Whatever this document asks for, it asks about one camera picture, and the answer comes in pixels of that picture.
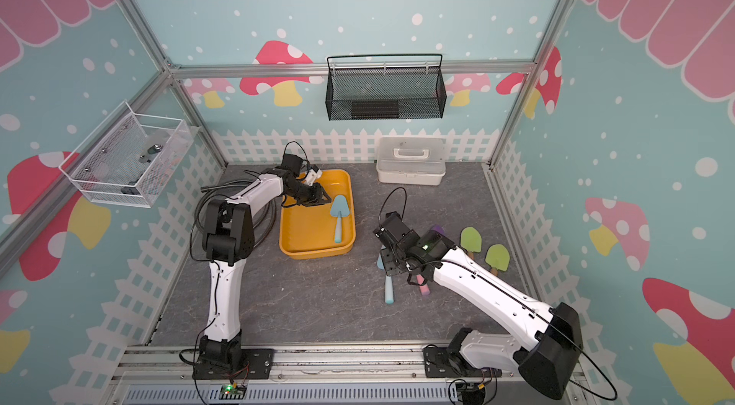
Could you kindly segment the light blue shovel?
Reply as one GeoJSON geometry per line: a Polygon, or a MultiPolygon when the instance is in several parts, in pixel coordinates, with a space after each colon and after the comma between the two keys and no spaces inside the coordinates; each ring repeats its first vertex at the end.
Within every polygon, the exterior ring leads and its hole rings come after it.
{"type": "Polygon", "coordinates": [[[387,274],[381,255],[378,255],[377,267],[384,272],[384,302],[387,305],[392,305],[394,303],[394,285],[392,284],[392,277],[387,274]]]}
{"type": "Polygon", "coordinates": [[[342,194],[335,196],[330,208],[330,214],[336,219],[334,229],[334,242],[341,243],[343,241],[343,219],[350,215],[350,206],[348,200],[342,194]]]}

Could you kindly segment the purple shovel pink handle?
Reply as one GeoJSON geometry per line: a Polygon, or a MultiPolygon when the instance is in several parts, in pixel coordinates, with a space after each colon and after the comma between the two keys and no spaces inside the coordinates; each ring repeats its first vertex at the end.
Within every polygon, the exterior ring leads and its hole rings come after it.
{"type": "Polygon", "coordinates": [[[419,284],[419,291],[421,295],[429,296],[431,294],[431,290],[428,286],[427,281],[421,275],[418,275],[416,280],[417,280],[417,283],[419,284]]]}
{"type": "Polygon", "coordinates": [[[442,228],[441,226],[439,226],[439,225],[434,225],[434,226],[432,227],[432,230],[433,230],[433,231],[435,231],[435,232],[437,232],[437,233],[438,233],[438,234],[440,234],[440,235],[443,235],[443,236],[445,236],[445,235],[446,235],[446,233],[445,233],[445,231],[443,230],[443,228],[442,228]]]}

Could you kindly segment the green shovel wooden handle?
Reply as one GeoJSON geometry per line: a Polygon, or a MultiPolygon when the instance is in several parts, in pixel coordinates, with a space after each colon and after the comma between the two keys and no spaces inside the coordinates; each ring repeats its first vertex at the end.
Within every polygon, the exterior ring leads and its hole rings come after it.
{"type": "Polygon", "coordinates": [[[482,235],[475,227],[465,227],[461,231],[461,248],[473,260],[476,261],[482,252],[482,235]]]}
{"type": "Polygon", "coordinates": [[[485,262],[489,265],[491,273],[498,276],[500,272],[507,271],[510,263],[510,253],[504,245],[493,244],[486,252],[485,262]]]}

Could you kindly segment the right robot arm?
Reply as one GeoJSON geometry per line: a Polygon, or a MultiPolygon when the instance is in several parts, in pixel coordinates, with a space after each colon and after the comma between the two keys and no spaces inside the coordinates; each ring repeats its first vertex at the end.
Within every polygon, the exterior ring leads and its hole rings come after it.
{"type": "Polygon", "coordinates": [[[419,235],[396,212],[374,229],[382,243],[389,276],[407,274],[443,286],[494,319],[509,334],[503,339],[478,330],[461,330],[448,354],[473,370],[497,369],[518,374],[550,399],[561,399],[583,351],[580,317],[570,305],[555,307],[536,300],[480,266],[466,251],[430,230],[419,235]]]}

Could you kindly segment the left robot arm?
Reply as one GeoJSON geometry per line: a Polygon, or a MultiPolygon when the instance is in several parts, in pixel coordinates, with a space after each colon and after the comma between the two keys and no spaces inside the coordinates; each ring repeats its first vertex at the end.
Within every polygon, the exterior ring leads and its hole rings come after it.
{"type": "Polygon", "coordinates": [[[282,196],[293,198],[298,206],[329,204],[331,198],[318,182],[321,177],[320,170],[301,176],[287,169],[271,169],[238,193],[206,204],[200,231],[212,285],[197,365],[209,364],[227,374],[243,368],[239,294],[246,261],[256,248],[254,216],[282,196]]]}

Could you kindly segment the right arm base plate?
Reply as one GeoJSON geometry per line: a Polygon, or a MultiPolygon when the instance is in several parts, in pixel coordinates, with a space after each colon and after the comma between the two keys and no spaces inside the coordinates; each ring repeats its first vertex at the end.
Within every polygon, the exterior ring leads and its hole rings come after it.
{"type": "Polygon", "coordinates": [[[430,344],[422,350],[425,376],[428,378],[480,378],[490,380],[503,376],[500,369],[475,368],[458,353],[451,353],[446,347],[430,344]]]}

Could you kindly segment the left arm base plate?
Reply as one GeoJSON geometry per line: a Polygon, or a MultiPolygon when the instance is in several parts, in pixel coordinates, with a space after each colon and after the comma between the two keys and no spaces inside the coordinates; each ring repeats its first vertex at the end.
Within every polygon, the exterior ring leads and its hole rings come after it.
{"type": "Polygon", "coordinates": [[[193,367],[195,380],[268,379],[273,349],[203,349],[193,367]]]}

